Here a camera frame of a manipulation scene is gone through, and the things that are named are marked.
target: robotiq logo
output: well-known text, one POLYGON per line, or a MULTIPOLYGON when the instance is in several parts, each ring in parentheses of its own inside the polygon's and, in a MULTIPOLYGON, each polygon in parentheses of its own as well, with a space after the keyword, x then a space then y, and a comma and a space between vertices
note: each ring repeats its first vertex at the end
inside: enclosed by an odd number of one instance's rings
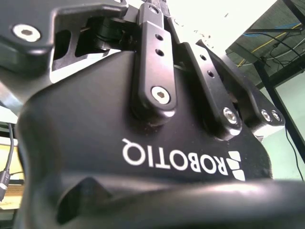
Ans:
MULTIPOLYGON (((170 163, 165 163, 165 156, 162 147, 159 147, 159 159, 157 163, 156 158, 153 158, 153 147, 147 146, 147 151, 139 144, 131 142, 124 138, 122 140, 126 145, 123 148, 123 158, 132 166, 142 165, 147 158, 148 166, 161 168, 161 169, 177 169, 184 171, 188 167, 196 173, 206 172, 208 174, 214 174, 219 171, 220 174, 227 176, 228 171, 223 157, 210 156, 203 154, 200 157, 197 153, 189 153, 186 155, 180 150, 172 150, 169 153, 170 163)), ((226 158, 226 162, 229 168, 232 170, 233 176, 237 180, 245 181, 244 172, 240 169, 240 154, 238 151, 229 151, 230 158, 226 158)))

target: yellow cable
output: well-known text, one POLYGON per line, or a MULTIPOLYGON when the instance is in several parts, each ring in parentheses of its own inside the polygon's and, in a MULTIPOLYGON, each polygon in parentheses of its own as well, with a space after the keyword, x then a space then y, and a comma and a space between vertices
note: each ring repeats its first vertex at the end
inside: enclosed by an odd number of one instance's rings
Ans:
MULTIPOLYGON (((298 27, 299 25, 301 25, 301 23, 300 23, 300 24, 297 24, 296 26, 292 27, 291 29, 295 29, 295 28, 298 27)), ((283 33, 281 33, 280 35, 277 35, 275 38, 279 38, 279 37, 283 36, 283 35, 286 34, 286 33, 287 33, 287 32, 283 32, 283 33)), ((257 50, 259 50, 260 48, 264 47, 265 45, 269 44, 269 43, 272 42, 272 41, 274 41, 274 39, 271 39, 271 40, 267 41, 265 44, 262 44, 261 46, 258 46, 258 47, 257 47, 256 49, 254 49, 251 53, 256 52, 257 50)), ((242 61, 240 61, 240 63, 237 65, 238 68, 243 64, 244 60, 245 60, 245 59, 242 59, 242 61)))

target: black connector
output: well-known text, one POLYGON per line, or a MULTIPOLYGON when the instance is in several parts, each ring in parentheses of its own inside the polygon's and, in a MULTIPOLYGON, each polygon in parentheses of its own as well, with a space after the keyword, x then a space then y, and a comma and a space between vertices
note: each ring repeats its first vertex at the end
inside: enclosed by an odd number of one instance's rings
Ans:
POLYGON ((0 202, 3 200, 10 182, 10 173, 8 171, 0 172, 0 202))

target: blue cable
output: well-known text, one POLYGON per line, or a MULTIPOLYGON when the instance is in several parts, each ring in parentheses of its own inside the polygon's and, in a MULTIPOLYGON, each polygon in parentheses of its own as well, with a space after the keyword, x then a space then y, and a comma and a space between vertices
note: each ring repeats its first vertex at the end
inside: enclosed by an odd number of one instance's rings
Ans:
MULTIPOLYGON (((299 23, 292 23, 292 24, 288 24, 288 25, 278 25, 275 27, 275 29, 284 29, 284 28, 289 28, 289 27, 292 27, 292 26, 295 26, 295 25, 298 25, 299 23)), ((260 34, 254 34, 254 33, 246 33, 246 34, 243 34, 243 36, 246 36, 246 37, 258 37, 260 36, 260 34)))

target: wooden surface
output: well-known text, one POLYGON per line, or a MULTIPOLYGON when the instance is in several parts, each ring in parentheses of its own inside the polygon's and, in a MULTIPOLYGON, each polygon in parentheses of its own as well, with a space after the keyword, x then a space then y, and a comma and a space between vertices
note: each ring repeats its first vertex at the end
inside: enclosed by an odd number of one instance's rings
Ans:
MULTIPOLYGON (((10 147, 0 145, 0 171, 5 167, 10 147)), ((17 148, 14 148, 12 161, 10 164, 10 174, 22 172, 22 167, 18 158, 17 148)), ((24 180, 24 174, 15 174, 11 179, 24 180)), ((20 207, 24 185, 9 185, 3 201, 0 203, 0 209, 17 209, 20 207)))

